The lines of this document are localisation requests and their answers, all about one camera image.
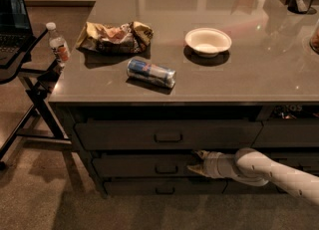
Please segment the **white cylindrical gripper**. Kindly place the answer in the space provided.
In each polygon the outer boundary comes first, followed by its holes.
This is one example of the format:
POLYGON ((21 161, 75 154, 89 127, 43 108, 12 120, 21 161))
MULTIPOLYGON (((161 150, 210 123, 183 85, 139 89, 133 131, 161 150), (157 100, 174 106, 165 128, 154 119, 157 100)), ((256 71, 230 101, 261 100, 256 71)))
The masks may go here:
POLYGON ((187 169, 214 179, 226 178, 231 176, 232 156, 221 152, 197 150, 195 154, 203 160, 202 164, 188 165, 187 169))

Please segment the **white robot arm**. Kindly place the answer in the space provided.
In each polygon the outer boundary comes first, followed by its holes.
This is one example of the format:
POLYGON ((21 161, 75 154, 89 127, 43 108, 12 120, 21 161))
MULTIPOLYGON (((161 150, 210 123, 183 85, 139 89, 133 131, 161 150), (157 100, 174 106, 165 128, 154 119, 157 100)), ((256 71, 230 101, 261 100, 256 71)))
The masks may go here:
POLYGON ((319 177, 270 159, 253 149, 242 148, 236 154, 198 150, 201 162, 187 168, 201 176, 230 178, 239 183, 261 187, 268 182, 288 194, 319 205, 319 177))

